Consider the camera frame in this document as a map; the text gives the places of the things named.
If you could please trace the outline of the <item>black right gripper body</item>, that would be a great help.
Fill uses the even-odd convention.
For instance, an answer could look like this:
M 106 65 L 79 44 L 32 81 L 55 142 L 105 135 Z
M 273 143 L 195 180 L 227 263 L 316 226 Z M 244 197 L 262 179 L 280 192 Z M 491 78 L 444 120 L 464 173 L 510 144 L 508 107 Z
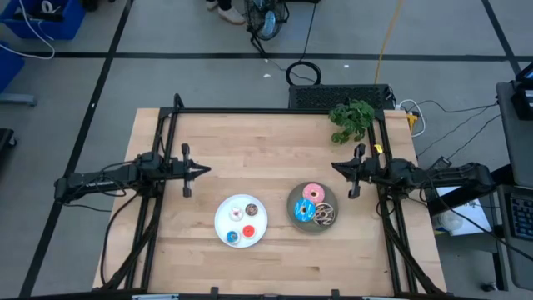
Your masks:
M 363 143 L 358 144 L 354 150 L 354 158 L 350 161 L 352 185 L 348 197 L 351 199 L 360 196 L 359 182 L 370 182 L 371 177 L 377 175 L 380 168 L 379 159 L 377 157 L 364 158 L 365 152 L 366 146 Z

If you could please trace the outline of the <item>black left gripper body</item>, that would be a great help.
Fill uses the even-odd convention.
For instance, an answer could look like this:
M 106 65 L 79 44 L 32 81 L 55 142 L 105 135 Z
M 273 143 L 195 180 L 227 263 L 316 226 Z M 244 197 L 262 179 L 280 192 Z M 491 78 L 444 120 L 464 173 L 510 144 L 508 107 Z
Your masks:
M 182 195 L 185 198 L 192 196 L 192 160 L 190 159 L 190 147 L 187 143 L 182 144 L 182 160 L 176 157 L 171 160 L 171 175 L 173 179 L 182 179 Z

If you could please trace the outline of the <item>large chocolate frosted donut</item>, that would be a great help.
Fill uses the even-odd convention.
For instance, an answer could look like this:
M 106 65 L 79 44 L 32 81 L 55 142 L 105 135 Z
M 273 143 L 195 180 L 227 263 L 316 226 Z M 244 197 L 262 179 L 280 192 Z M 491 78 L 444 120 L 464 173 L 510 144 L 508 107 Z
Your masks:
M 320 202 L 316 205 L 315 215 L 313 217 L 313 222 L 319 226 L 330 226 L 336 217 L 336 212 L 334 207 L 326 202 Z

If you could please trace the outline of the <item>large pink frosted donut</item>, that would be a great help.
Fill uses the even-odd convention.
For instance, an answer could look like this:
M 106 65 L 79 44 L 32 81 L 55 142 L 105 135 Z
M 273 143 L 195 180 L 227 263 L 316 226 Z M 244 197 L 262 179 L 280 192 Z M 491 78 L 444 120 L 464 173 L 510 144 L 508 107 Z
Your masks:
M 322 203 L 325 199 L 325 190 L 319 183 L 308 183 L 302 190 L 302 196 L 314 204 Z

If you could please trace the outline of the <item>large blue frosted donut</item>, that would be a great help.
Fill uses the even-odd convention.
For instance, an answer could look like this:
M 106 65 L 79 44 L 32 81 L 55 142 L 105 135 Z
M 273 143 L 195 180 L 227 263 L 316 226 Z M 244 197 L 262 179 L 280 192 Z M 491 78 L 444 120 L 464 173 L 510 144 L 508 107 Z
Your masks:
M 316 205 L 309 199 L 298 200 L 294 207 L 294 216 L 297 221 L 307 223 L 313 220 L 316 214 Z

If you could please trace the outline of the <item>green leafy plant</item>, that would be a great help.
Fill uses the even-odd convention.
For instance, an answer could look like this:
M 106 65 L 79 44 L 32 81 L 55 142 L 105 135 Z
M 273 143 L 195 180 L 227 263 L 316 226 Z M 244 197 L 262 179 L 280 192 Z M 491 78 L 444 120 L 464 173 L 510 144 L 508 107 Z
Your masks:
M 375 110 L 365 101 L 352 99 L 338 104 L 328 114 L 329 120 L 339 127 L 331 135 L 331 141 L 337 144 L 361 141 L 374 117 Z

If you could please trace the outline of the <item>white round plate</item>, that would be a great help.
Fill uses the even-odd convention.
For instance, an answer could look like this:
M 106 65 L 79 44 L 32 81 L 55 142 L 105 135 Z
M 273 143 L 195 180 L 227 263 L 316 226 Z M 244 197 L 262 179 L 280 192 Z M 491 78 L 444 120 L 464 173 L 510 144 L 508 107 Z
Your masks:
M 249 203 L 254 203 L 258 207 L 257 215 L 251 217 L 246 215 L 245 207 Z M 234 222 L 229 217 L 230 209 L 239 207 L 244 212 L 241 221 Z M 256 229 L 253 238 L 245 238 L 242 236 L 242 228 L 246 225 L 252 225 Z M 255 197 L 247 194 L 232 195 L 224 200 L 218 207 L 214 217 L 214 228 L 217 236 L 229 247 L 233 248 L 249 248 L 258 243 L 267 230 L 268 214 L 265 206 Z M 235 230 L 240 234 L 240 241 L 237 244 L 230 244 L 226 240 L 228 231 Z

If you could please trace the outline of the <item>black computer case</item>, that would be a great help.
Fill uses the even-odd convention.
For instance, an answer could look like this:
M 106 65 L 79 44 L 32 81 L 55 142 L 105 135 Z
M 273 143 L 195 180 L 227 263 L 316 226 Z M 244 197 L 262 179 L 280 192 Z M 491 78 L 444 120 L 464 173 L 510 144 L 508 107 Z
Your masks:
M 348 100 L 362 100 L 375 110 L 392 110 L 396 98 L 386 84 L 310 85 L 289 88 L 289 108 L 332 109 Z

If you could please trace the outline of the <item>white cup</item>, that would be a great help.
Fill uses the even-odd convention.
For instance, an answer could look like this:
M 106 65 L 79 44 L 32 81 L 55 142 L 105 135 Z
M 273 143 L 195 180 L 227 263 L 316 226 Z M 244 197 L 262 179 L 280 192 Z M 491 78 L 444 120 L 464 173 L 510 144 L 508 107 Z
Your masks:
M 440 222 L 440 227 L 444 231 L 454 231 L 461 228 L 463 225 L 463 218 L 451 210 L 442 212 L 438 216 L 438 221 Z

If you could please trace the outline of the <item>black desk bar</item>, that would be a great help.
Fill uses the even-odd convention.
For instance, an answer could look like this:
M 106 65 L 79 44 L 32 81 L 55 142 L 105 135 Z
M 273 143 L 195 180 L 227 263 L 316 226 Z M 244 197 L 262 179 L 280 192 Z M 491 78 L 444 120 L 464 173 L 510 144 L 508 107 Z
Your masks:
M 445 195 L 436 196 L 435 200 L 429 202 L 428 210 L 430 215 L 434 216 L 493 193 L 500 185 L 514 184 L 510 164 L 495 171 L 490 171 L 487 166 L 474 162 L 461 167 L 437 170 L 426 187 L 433 189 L 456 187 L 456 189 Z

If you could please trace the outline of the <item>grey side cabinet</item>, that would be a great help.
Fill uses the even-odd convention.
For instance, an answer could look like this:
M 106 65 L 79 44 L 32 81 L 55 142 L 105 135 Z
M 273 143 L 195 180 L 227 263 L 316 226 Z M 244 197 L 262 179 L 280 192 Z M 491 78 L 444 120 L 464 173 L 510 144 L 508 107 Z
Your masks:
M 520 120 L 511 101 L 510 82 L 496 84 L 496 95 L 513 178 L 517 186 L 533 189 L 533 120 Z

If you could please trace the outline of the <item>black keyboard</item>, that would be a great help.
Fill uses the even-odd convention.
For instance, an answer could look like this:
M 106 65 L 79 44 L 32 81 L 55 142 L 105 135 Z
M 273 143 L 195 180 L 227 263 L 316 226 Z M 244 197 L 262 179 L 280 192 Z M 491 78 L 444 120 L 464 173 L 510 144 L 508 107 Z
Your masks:
M 507 194 L 506 209 L 511 234 L 516 238 L 533 241 L 533 200 Z

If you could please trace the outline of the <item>black floor fan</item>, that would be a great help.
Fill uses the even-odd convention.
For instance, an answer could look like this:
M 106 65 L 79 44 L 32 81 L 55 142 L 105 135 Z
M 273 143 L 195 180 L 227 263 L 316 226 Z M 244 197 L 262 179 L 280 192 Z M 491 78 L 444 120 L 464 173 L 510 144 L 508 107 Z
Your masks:
M 263 41 L 273 39 L 290 16 L 285 0 L 244 0 L 247 30 Z

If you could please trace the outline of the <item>blue plastic bin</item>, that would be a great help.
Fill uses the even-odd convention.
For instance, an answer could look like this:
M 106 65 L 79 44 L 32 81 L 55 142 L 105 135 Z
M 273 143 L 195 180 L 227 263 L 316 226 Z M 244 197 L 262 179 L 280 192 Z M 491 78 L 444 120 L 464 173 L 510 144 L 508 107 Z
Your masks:
M 72 40 L 85 13 L 80 0 L 9 0 L 0 23 L 22 39 Z
M 0 93 L 18 75 L 24 66 L 24 60 L 16 53 L 6 50 L 7 44 L 0 41 Z

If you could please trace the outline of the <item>black aluminium table frame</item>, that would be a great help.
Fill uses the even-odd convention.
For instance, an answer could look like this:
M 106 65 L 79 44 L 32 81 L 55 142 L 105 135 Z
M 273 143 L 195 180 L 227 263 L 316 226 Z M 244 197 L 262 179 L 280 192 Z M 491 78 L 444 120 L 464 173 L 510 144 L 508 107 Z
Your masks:
M 347 196 L 348 182 L 333 162 L 352 157 L 352 145 L 331 142 L 334 125 L 326 115 L 288 109 L 185 109 L 175 122 L 160 119 L 155 108 L 137 110 L 126 157 L 152 149 L 174 128 L 166 150 L 179 155 L 189 144 L 192 159 L 210 171 L 183 197 L 182 183 L 169 182 L 162 200 L 118 198 L 102 276 L 110 279 L 129 254 L 137 227 L 153 211 L 160 215 L 155 240 L 147 245 L 128 279 L 153 293 L 389 296 L 415 287 L 398 253 L 386 244 L 376 213 L 376 188 Z M 286 201 L 305 182 L 326 184 L 336 195 L 336 223 L 318 235 L 296 229 Z M 251 247 L 234 248 L 214 228 L 218 206 L 234 194 L 249 194 L 265 206 L 268 226 Z

